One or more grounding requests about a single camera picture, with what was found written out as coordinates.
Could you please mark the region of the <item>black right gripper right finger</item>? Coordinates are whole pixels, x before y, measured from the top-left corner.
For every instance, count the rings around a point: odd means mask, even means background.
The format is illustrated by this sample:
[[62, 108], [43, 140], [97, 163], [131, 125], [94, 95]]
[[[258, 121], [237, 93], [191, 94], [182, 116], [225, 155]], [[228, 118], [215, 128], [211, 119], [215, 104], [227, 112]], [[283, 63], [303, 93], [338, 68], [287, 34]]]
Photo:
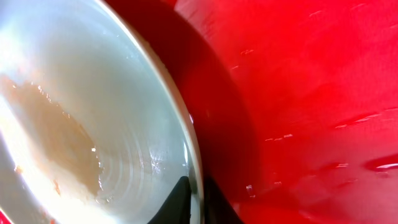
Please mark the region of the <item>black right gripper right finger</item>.
[[204, 181], [205, 224], [243, 224], [216, 182], [207, 177]]

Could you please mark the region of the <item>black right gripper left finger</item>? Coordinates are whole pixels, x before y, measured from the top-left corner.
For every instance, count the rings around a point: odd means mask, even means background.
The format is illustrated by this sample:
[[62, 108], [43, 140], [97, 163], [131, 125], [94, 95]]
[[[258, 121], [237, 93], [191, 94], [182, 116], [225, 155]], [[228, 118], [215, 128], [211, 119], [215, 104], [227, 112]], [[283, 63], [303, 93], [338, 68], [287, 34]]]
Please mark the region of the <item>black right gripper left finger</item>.
[[169, 196], [148, 224], [189, 224], [191, 217], [189, 178], [181, 177]]

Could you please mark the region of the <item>white plate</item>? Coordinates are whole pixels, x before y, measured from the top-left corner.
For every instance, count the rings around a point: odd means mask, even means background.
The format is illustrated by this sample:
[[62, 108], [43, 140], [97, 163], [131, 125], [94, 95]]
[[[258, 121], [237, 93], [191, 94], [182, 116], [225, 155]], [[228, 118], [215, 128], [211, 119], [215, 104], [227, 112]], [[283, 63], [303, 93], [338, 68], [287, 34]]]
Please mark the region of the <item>white plate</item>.
[[189, 178], [192, 119], [146, 40], [104, 1], [1, 2], [4, 223], [149, 223]]

